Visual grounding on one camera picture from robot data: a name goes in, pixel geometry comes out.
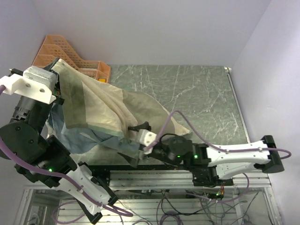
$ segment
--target gray wall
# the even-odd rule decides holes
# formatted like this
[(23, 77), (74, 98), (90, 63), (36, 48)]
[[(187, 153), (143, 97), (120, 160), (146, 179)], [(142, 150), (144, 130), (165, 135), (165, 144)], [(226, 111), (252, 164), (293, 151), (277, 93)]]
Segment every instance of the gray wall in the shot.
[(272, 134), (293, 154), (285, 172), (270, 175), (287, 225), (300, 221), (299, 12), (299, 0), (273, 0), (232, 69), (251, 140)]
[[(31, 1), (0, 1), (0, 75), (8, 75), (9, 68), (30, 66), (47, 34)], [(11, 118), (20, 96), (1, 95), (0, 126)], [(0, 220), (11, 225), (15, 220), (23, 186), (28, 181), (14, 169), (14, 163), (0, 158)]]
[(87, 60), (232, 67), (270, 0), (33, 2)]

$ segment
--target cloth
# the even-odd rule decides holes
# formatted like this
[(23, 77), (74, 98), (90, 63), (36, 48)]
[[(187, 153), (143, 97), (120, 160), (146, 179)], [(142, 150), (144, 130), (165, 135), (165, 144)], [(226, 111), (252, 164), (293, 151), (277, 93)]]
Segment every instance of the cloth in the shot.
[[(59, 74), (63, 105), (54, 105), (47, 120), (48, 135), (55, 135), (71, 153), (83, 154), (103, 145), (136, 158), (136, 132), (129, 131), (149, 122), (158, 134), (169, 112), (153, 97), (123, 90), (92, 79), (60, 59), (52, 68)], [(188, 129), (172, 118), (165, 133), (186, 135)]]

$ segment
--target white wall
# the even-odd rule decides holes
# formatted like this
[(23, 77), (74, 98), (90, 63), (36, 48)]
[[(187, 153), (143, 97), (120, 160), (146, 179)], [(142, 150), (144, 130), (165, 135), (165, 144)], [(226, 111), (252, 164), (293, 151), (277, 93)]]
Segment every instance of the white wall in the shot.
[(86, 60), (232, 67), (270, 0), (33, 0)]
[(287, 225), (300, 221), (299, 12), (299, 0), (272, 0), (232, 69), (251, 140), (271, 134), (293, 154), (270, 176)]
[[(30, 66), (47, 34), (31, 1), (0, 1), (0, 76), (9, 68)], [(7, 124), (20, 96), (0, 96), (0, 126)], [(0, 158), (0, 220), (11, 225), (15, 220), (23, 186), (28, 181), (14, 168), (14, 163)]]

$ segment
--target green marble surface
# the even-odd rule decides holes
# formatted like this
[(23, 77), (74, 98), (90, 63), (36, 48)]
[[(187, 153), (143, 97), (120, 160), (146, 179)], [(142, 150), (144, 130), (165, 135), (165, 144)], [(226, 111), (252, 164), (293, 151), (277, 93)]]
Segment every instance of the green marble surface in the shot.
[[(212, 143), (247, 143), (224, 67), (112, 65), (109, 83), (145, 92), (169, 111), (181, 110), (197, 131)], [(180, 115), (174, 117), (189, 128)], [(201, 143), (195, 134), (191, 139)], [(73, 158), (90, 165), (126, 164), (114, 150), (99, 147), (83, 155), (73, 155)], [(157, 164), (159, 161), (142, 163)]]

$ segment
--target folded fabric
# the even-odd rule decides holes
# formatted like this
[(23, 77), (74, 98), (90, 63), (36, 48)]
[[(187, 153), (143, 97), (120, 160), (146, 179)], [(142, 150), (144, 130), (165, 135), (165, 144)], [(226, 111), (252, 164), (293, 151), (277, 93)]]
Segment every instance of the folded fabric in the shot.
[[(48, 134), (56, 135), (71, 153), (85, 153), (100, 144), (135, 158), (139, 144), (136, 132), (128, 130), (149, 122), (158, 133), (169, 112), (153, 97), (99, 82), (59, 60), (53, 71), (59, 74), (64, 104), (54, 105), (47, 121)], [(172, 118), (165, 133), (185, 135), (188, 129)]]

